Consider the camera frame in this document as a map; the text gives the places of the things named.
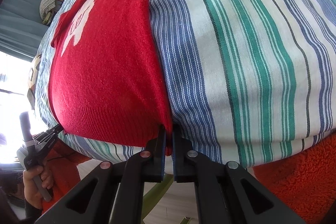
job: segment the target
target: patterned pillow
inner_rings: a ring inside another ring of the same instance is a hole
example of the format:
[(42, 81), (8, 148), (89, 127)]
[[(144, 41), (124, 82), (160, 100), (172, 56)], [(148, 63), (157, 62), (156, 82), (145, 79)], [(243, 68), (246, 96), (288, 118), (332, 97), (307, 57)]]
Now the patterned pillow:
[(44, 20), (47, 13), (56, 7), (56, 0), (42, 0), (40, 4), (40, 17)]
[(31, 62), (31, 68), (29, 72), (27, 97), (32, 109), (35, 109), (35, 87), (41, 63), (41, 56), (42, 54), (38, 54), (34, 57), (33, 61)]

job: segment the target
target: triangular cutout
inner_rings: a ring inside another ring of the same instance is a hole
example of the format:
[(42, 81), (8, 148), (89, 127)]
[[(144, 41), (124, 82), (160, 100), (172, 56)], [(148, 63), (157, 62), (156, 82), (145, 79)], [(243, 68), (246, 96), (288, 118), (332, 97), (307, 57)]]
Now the triangular cutout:
[(67, 202), (66, 207), (80, 214), (85, 213), (97, 183), (97, 179), (91, 180), (76, 196)]
[(242, 179), (240, 182), (249, 199), (253, 212), (256, 215), (273, 208), (273, 203), (260, 193), (250, 182), (246, 179)]

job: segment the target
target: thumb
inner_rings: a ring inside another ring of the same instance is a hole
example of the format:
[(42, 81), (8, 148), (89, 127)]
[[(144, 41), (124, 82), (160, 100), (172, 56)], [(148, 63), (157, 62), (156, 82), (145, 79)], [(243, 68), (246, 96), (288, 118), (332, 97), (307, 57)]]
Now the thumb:
[(24, 170), (23, 171), (23, 182), (28, 182), (32, 180), (35, 176), (41, 174), (43, 171), (42, 166), (35, 166), (29, 170)]

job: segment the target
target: white graphic on sweater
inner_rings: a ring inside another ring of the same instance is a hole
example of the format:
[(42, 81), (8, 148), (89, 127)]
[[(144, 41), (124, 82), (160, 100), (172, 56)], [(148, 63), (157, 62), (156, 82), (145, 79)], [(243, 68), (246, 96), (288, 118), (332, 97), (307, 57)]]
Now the white graphic on sweater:
[(73, 38), (73, 45), (74, 46), (76, 46), (78, 44), (78, 42), (80, 41), (80, 39), (82, 37), (83, 29), (85, 27), (85, 24), (86, 24), (88, 18), (89, 18), (90, 11), (94, 7), (94, 5), (95, 5), (95, 0), (86, 0), (86, 2), (84, 2), (82, 7), (79, 9), (79, 11), (74, 16), (74, 18), (71, 22), (70, 29), (67, 33), (67, 36), (66, 36), (65, 40), (64, 40), (61, 56), (63, 56), (65, 50), (67, 49), (71, 38)]

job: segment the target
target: orange fluffy fabric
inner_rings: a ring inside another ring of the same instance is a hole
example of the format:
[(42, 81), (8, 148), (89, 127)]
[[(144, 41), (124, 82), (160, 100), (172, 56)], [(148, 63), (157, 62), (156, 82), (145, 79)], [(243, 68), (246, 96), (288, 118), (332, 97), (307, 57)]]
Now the orange fluffy fabric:
[(253, 170), (307, 224), (318, 224), (336, 199), (336, 134), (299, 154)]
[(49, 160), (48, 164), (54, 177), (54, 186), (52, 200), (50, 202), (43, 200), (42, 202), (43, 213), (80, 182), (77, 165), (90, 160), (90, 158), (58, 140), (48, 154), (47, 160)]

